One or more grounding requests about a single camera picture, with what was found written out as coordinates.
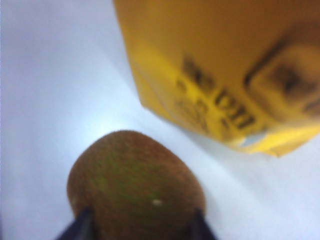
white surface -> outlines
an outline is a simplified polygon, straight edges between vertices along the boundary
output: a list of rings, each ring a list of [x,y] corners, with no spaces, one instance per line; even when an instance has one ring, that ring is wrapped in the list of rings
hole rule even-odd
[[[221,240],[320,239],[320,137],[282,158],[246,155],[141,107],[108,0],[2,0],[4,240],[52,240],[73,219],[69,170],[97,138],[141,131],[176,153]]]

yellow packaging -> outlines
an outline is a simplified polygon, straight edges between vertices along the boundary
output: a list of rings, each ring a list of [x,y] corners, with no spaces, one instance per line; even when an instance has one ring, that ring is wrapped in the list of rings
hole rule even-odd
[[[141,103],[238,151],[320,132],[320,1],[115,0]]]

